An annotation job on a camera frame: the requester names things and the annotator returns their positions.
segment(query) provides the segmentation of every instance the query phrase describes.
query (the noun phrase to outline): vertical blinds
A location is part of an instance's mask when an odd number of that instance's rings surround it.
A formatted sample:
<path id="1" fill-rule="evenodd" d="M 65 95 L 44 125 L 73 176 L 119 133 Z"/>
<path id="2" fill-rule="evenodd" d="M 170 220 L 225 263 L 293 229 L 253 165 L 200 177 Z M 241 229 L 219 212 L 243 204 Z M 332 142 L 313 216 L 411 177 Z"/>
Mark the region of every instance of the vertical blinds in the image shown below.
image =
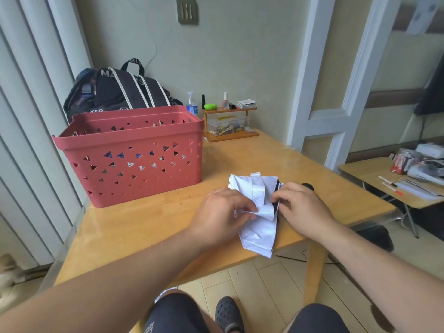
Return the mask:
<path id="1" fill-rule="evenodd" d="M 0 243 L 16 236 L 21 253 L 10 253 L 26 256 L 26 268 L 53 262 L 86 200 L 51 139 L 67 126 L 62 105 L 86 67 L 73 0 L 0 0 Z"/>

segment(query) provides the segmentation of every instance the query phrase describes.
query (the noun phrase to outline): black backpack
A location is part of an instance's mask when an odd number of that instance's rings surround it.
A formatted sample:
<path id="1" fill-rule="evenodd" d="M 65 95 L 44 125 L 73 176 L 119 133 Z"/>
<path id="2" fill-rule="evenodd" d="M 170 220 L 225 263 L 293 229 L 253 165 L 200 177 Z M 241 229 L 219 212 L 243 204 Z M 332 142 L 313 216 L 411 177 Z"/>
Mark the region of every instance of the black backpack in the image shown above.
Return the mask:
<path id="1" fill-rule="evenodd" d="M 139 75 L 126 71 L 128 63 L 139 65 Z M 144 74 L 145 69 L 138 59 L 125 62 L 120 70 L 109 67 L 81 71 L 63 105 L 68 122 L 75 114 L 85 112 L 183 105 L 156 79 Z"/>

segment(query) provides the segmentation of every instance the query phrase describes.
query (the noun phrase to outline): red plastic basket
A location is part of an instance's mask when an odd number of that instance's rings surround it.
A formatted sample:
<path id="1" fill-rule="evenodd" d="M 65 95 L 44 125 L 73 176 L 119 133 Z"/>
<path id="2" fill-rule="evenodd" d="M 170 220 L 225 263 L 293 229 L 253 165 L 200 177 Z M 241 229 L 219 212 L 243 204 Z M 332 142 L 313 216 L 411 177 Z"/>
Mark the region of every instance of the red plastic basket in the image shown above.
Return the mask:
<path id="1" fill-rule="evenodd" d="M 52 138 L 103 208 L 201 182 L 203 124 L 185 106 L 84 113 Z"/>

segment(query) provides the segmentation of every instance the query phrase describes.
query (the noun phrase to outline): black croc shoe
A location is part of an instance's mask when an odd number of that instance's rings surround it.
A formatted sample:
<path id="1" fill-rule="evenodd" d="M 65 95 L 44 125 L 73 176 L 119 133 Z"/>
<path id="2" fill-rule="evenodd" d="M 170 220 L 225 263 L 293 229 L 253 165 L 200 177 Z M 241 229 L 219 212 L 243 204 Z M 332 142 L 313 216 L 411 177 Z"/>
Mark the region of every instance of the black croc shoe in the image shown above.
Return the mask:
<path id="1" fill-rule="evenodd" d="M 224 333 L 233 331 L 245 333 L 241 311 L 232 297 L 226 296 L 219 300 L 214 318 Z"/>

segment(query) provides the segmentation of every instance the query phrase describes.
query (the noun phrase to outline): forearm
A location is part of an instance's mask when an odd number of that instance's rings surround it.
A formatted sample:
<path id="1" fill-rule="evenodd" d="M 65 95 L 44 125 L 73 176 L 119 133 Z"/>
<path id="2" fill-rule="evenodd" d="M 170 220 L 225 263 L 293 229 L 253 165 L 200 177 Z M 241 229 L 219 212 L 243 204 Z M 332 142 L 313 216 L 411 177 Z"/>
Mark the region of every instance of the forearm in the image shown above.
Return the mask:
<path id="1" fill-rule="evenodd" d="M 441 332 L 444 282 L 337 225 L 320 242 L 400 332 Z"/>
<path id="2" fill-rule="evenodd" d="M 204 251 L 190 230 L 59 284 L 0 317 L 3 332 L 129 332 Z"/>

